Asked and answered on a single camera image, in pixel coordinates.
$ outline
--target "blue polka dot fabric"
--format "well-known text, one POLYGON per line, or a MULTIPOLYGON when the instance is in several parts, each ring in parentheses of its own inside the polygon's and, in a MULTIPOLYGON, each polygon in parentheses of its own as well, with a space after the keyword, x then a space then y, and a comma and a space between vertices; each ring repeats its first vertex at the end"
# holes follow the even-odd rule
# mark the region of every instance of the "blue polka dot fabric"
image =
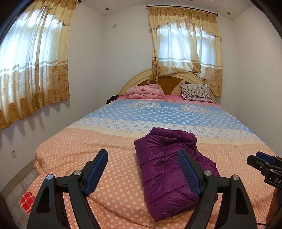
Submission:
POLYGON ((222 139, 259 138, 231 114, 219 107, 116 100, 88 114, 73 125, 149 133, 153 127, 192 132, 196 137, 222 139))

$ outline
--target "blue rubber pad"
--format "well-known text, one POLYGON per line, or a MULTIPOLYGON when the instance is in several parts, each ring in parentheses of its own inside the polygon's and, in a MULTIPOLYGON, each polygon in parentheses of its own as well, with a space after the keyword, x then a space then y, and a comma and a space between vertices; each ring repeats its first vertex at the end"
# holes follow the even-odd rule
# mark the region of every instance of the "blue rubber pad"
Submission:
POLYGON ((191 192, 193 192, 197 196, 201 196, 202 191, 199 186, 199 178, 197 177, 196 173, 194 172, 193 168, 191 167, 182 151, 178 152, 177 160, 191 192))
POLYGON ((262 153, 262 152, 257 152, 255 156, 260 158, 260 159, 267 161, 271 165, 275 164, 275 160, 274 160, 273 156, 267 155, 267 154, 262 153))
POLYGON ((90 172, 89 176, 87 177, 87 183, 85 188, 85 195, 89 196, 93 193, 99 183, 99 180, 104 172, 104 169, 108 162, 108 153, 104 151, 100 158, 98 159, 97 163, 93 167, 92 171, 90 172))

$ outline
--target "wall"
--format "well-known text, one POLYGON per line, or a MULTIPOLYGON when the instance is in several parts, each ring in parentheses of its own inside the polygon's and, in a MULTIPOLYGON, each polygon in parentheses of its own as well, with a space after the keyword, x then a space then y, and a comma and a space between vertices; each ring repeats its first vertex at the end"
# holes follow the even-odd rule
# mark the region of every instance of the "wall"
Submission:
POLYGON ((238 118, 282 156, 282 40, 255 6, 234 24, 240 51, 238 118))
MULTIPOLYGON (((222 35, 224 66, 222 98, 217 100, 236 116, 237 44, 234 24, 222 16, 217 18, 217 22, 222 35)), ((104 17, 101 50, 102 104, 105 104, 129 79, 152 68, 153 43, 145 5, 104 17)))
POLYGON ((0 131, 0 191, 30 161, 46 139, 101 106, 102 16, 77 5, 69 37, 70 100, 35 112, 0 131), (10 151, 18 154, 12 158, 10 151))

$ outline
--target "headboard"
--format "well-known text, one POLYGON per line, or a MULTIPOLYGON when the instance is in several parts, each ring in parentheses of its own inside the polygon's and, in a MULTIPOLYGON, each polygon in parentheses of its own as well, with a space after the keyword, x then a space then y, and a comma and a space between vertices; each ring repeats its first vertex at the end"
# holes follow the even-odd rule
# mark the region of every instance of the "headboard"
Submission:
MULTIPOLYGON (((120 90, 119 95, 124 95, 130 87, 147 85, 147 81, 151 74, 152 69, 149 69, 134 76, 120 90)), ((158 78, 158 84, 161 86, 165 95, 179 95, 181 93, 181 87, 179 86, 180 83, 205 84, 198 76, 190 72, 169 74, 158 78)), ((216 103, 212 92, 211 96, 213 102, 216 103)))

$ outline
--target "wall socket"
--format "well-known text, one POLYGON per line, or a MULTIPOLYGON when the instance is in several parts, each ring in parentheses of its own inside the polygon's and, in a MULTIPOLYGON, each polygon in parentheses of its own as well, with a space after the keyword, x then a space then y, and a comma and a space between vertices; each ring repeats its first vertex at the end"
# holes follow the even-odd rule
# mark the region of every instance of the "wall socket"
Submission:
POLYGON ((15 151, 15 150, 11 150, 11 155, 12 155, 13 158, 14 158, 15 156, 17 156, 16 151, 15 151))

